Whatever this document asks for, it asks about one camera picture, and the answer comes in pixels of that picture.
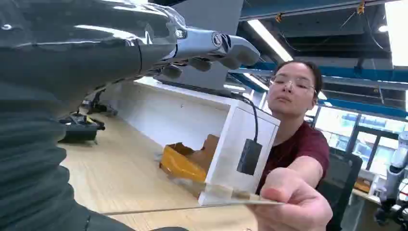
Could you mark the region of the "person's hand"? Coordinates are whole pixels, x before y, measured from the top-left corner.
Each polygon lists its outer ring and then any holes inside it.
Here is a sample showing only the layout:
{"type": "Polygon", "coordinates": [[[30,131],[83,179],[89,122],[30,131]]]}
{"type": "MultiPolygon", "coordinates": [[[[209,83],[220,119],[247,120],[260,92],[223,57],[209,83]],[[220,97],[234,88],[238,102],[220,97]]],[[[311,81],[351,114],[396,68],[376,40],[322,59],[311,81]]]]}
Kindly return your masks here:
{"type": "Polygon", "coordinates": [[[276,168],[266,177],[260,195],[277,205],[248,205],[260,231],[324,231],[333,216],[317,190],[321,174],[276,168]]]}

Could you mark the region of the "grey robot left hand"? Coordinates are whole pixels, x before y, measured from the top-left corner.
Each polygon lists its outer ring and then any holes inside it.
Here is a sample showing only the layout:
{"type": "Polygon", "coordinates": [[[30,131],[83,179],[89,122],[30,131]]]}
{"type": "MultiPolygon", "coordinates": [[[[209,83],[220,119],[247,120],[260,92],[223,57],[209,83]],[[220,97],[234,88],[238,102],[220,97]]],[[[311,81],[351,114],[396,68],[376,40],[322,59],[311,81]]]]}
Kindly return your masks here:
{"type": "Polygon", "coordinates": [[[111,84],[177,78],[184,66],[208,71],[252,65],[246,39],[188,26],[169,6],[136,0],[3,0],[0,110],[76,110],[111,84]]]}

